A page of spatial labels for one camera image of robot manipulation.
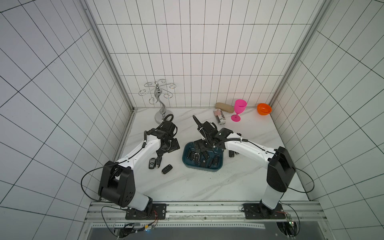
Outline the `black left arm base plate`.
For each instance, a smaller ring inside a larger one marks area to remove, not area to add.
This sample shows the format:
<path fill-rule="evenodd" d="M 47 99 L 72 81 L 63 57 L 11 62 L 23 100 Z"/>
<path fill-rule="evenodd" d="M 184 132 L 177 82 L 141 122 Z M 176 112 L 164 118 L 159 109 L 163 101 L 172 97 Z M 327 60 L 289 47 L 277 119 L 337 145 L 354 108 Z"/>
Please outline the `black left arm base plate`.
<path fill-rule="evenodd" d="M 150 204 L 144 211 L 128 209 L 126 220 L 164 220 L 167 213 L 167 204 Z"/>

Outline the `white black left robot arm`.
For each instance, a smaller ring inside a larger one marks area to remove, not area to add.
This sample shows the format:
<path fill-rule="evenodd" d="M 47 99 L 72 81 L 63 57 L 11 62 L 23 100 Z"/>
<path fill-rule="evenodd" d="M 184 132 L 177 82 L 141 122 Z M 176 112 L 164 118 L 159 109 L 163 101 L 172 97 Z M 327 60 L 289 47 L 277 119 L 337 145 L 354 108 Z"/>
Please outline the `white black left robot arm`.
<path fill-rule="evenodd" d="M 148 163 L 156 154 L 154 165 L 162 161 L 164 154 L 180 149 L 175 138 L 177 127 L 172 120 L 163 120 L 157 128 L 144 132 L 144 140 L 129 154 L 117 162 L 107 162 L 102 171 L 98 195 L 122 208 L 128 207 L 150 215 L 152 198 L 136 190 L 134 170 Z"/>

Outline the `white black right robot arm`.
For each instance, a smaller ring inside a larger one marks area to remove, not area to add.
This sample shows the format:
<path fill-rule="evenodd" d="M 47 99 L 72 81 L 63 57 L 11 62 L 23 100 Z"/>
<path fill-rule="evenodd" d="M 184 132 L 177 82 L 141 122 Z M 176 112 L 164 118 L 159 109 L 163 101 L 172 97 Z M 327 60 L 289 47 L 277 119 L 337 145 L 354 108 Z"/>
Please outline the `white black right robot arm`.
<path fill-rule="evenodd" d="M 201 123 L 196 116 L 194 121 L 202 139 L 195 141 L 196 153 L 202 154 L 209 149 L 228 150 L 243 155 L 267 170 L 267 188 L 259 208 L 262 211 L 273 212 L 284 193 L 287 191 L 296 169 L 287 149 L 265 147 L 243 138 L 238 133 L 227 128 L 218 130 L 214 123 Z"/>

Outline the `silver Mercedes key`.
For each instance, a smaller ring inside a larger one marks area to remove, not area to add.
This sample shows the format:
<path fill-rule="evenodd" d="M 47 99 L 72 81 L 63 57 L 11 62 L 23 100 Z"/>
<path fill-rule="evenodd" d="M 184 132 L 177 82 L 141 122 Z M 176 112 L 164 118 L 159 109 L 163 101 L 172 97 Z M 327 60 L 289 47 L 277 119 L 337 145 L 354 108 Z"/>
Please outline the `silver Mercedes key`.
<path fill-rule="evenodd" d="M 201 162 L 201 156 L 199 153 L 194 153 L 193 155 L 193 161 L 195 163 L 195 165 L 199 165 L 200 162 Z"/>

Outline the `black silver BMW key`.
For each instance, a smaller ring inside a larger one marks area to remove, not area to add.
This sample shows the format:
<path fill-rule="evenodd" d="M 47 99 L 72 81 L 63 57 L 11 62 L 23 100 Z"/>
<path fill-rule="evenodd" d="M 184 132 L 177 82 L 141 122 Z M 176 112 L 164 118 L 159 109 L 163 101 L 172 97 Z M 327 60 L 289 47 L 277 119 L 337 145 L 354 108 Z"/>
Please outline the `black silver BMW key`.
<path fill-rule="evenodd" d="M 156 158 L 150 158 L 149 160 L 149 169 L 152 170 L 156 167 Z"/>

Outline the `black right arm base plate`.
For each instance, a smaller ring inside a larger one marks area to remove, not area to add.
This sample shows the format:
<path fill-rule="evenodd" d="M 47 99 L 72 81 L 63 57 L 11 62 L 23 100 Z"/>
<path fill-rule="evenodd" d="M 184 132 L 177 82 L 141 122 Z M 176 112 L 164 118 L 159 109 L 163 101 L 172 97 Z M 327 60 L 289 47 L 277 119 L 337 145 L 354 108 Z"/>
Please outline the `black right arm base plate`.
<path fill-rule="evenodd" d="M 247 220 L 285 220 L 286 214 L 282 210 L 281 204 L 277 204 L 274 210 L 268 209 L 261 203 L 247 203 L 242 207 Z"/>

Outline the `black silver flip key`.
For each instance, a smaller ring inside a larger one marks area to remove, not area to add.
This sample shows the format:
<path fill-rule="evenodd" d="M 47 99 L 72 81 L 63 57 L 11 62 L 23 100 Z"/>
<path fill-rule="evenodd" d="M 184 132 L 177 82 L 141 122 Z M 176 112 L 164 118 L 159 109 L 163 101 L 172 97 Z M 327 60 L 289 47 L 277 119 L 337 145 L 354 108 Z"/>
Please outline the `black silver flip key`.
<path fill-rule="evenodd" d="M 158 169 L 162 162 L 162 156 L 157 156 L 156 158 L 156 168 Z"/>

